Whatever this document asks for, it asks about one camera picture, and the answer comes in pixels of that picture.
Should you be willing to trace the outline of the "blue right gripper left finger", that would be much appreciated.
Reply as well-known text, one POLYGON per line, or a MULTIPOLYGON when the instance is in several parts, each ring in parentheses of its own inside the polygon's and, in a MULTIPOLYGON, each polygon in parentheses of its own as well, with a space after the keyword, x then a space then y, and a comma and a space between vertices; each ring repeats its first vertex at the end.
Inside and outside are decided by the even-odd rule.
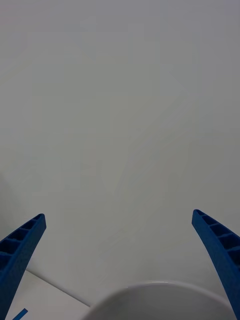
POLYGON ((8 314, 28 263, 47 228, 38 214, 0 241, 0 318, 8 314))

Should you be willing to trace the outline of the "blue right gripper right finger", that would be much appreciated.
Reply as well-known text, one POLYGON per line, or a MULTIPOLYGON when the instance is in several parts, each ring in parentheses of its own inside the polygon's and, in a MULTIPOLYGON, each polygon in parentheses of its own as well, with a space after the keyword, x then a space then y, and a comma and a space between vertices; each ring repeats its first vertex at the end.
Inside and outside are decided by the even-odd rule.
POLYGON ((200 211, 192 213, 192 226, 205 246, 237 319, 240 318, 240 237, 200 211))

